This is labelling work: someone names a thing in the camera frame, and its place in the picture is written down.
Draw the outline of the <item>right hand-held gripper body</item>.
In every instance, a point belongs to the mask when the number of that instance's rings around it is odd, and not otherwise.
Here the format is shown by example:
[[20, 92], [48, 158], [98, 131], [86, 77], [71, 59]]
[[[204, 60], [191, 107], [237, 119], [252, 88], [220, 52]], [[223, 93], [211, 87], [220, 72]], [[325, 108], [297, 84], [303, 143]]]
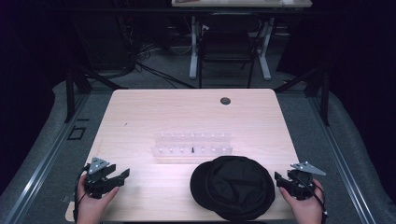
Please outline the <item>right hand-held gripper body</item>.
[[326, 173], [318, 167], [310, 164], [308, 161], [292, 163], [290, 167], [291, 170], [299, 171], [299, 180], [290, 180], [292, 182], [292, 187], [289, 194], [297, 200], [305, 200], [312, 197], [316, 188], [316, 185], [313, 182], [313, 175], [325, 176]]

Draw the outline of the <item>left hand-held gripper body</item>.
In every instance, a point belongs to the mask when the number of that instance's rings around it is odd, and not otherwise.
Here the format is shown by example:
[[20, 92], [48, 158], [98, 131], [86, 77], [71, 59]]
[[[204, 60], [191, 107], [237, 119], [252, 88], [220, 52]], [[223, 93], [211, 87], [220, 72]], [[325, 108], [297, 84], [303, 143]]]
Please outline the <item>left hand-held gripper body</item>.
[[104, 182], [106, 181], [104, 170], [109, 165], [108, 161], [97, 157], [93, 157], [89, 165], [84, 188], [95, 199], [101, 199], [102, 195], [106, 193], [104, 187]]

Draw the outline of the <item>black hat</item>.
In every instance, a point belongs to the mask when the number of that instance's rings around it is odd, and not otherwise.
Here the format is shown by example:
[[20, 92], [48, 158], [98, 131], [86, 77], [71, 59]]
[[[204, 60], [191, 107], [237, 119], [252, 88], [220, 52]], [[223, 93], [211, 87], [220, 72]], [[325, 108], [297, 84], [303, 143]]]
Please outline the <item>black hat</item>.
[[276, 198], [269, 172], [241, 156], [220, 156], [198, 165], [190, 190], [199, 205], [232, 222], [260, 217]]

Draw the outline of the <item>person's left hand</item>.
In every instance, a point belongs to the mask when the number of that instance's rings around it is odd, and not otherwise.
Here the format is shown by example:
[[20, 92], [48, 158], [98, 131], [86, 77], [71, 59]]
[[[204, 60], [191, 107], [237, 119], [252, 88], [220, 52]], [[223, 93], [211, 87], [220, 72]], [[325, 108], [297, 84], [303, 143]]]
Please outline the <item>person's left hand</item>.
[[115, 198], [119, 187], [115, 187], [101, 199], [94, 199], [88, 195], [84, 189], [85, 175], [82, 175], [78, 181], [78, 216], [77, 224], [99, 224], [106, 211], [107, 206]]

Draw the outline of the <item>person's right hand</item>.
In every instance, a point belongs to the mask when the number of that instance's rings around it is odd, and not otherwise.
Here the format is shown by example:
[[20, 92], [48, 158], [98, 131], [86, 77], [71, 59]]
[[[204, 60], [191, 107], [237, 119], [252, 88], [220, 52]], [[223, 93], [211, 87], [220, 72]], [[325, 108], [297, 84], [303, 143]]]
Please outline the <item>person's right hand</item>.
[[323, 211], [321, 205], [324, 203], [324, 197], [322, 192], [323, 187], [316, 179], [314, 179], [313, 182], [317, 186], [315, 189], [315, 194], [317, 195], [317, 198], [312, 196], [311, 198], [303, 201], [298, 201], [294, 199], [285, 189], [279, 189], [282, 197], [289, 204], [294, 218], [298, 224], [322, 223]]

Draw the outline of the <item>clear acrylic peg rack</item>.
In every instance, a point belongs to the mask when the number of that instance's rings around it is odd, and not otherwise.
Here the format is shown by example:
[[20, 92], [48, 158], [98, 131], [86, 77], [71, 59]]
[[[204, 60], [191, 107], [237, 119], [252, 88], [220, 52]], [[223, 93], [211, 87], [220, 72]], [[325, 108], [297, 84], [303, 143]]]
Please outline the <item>clear acrylic peg rack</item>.
[[151, 152], [158, 158], [218, 157], [231, 155], [233, 147], [229, 133], [159, 133]]

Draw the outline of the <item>black metal stand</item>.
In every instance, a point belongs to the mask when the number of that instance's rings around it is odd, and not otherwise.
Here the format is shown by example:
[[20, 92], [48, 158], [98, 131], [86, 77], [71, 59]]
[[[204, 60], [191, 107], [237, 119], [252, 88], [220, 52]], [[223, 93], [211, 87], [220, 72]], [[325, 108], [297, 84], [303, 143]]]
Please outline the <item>black metal stand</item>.
[[71, 118], [74, 117], [76, 112], [75, 88], [78, 88], [78, 90], [83, 94], [91, 93], [92, 85], [88, 80], [89, 77], [99, 81], [113, 91], [125, 90], [125, 87], [122, 87], [110, 81], [108, 78], [99, 75], [97, 72], [94, 72], [87, 66], [72, 63], [68, 66], [67, 72], [65, 74], [67, 107], [66, 118], [64, 121], [65, 123], [69, 122]]
[[307, 81], [304, 89], [306, 97], [314, 97], [318, 94], [318, 91], [321, 91], [319, 115], [324, 124], [329, 126], [328, 108], [330, 97], [330, 73], [326, 66], [314, 68], [301, 76], [295, 77], [290, 81], [286, 81], [283, 85], [275, 88], [275, 92], [281, 93], [286, 91], [302, 81]]

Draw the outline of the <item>black chair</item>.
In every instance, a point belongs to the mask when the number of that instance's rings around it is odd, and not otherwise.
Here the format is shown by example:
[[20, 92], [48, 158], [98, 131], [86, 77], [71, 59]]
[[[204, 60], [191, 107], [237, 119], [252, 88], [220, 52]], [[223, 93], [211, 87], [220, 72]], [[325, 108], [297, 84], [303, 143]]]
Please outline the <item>black chair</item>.
[[249, 64], [250, 87], [263, 22], [255, 13], [211, 13], [201, 20], [198, 49], [198, 86], [203, 87], [204, 63]]

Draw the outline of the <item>white-legged desk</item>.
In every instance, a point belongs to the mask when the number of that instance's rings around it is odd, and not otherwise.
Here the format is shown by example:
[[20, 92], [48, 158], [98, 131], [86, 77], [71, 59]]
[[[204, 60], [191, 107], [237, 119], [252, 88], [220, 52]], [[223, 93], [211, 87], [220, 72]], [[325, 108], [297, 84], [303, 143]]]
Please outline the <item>white-legged desk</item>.
[[[301, 9], [312, 6], [311, 0], [172, 0], [173, 7], [241, 7], [241, 8], [267, 8], [267, 9]], [[259, 61], [262, 69], [264, 80], [271, 80], [268, 63], [265, 55], [269, 46], [269, 41], [273, 29], [275, 27], [275, 19], [270, 18], [264, 23], [262, 33], [263, 43], [259, 48]]]

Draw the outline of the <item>aluminium floor rail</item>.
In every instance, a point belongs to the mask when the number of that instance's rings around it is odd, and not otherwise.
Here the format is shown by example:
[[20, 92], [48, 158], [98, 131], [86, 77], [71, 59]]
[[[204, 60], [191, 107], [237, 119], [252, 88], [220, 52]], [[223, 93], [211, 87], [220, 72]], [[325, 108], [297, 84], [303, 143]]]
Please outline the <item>aluminium floor rail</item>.
[[0, 224], [13, 224], [23, 219], [60, 154], [75, 116], [88, 99], [87, 94], [78, 96], [74, 116], [64, 122], [67, 116], [66, 100], [62, 96], [55, 97], [49, 117], [31, 150], [0, 196]]
[[339, 147], [335, 136], [333, 135], [331, 127], [323, 121], [320, 115], [318, 101], [315, 98], [307, 98], [307, 101], [314, 112], [315, 118], [318, 121], [321, 130], [324, 132], [324, 135], [329, 142], [332, 160], [335, 163], [335, 167], [337, 168], [337, 171], [343, 180], [346, 191], [355, 207], [361, 223], [377, 224], [373, 213], [368, 206], [367, 201], [363, 197], [361, 188], [359, 187], [355, 177], [353, 176], [349, 166], [347, 165], [347, 161], [342, 154], [341, 148]]

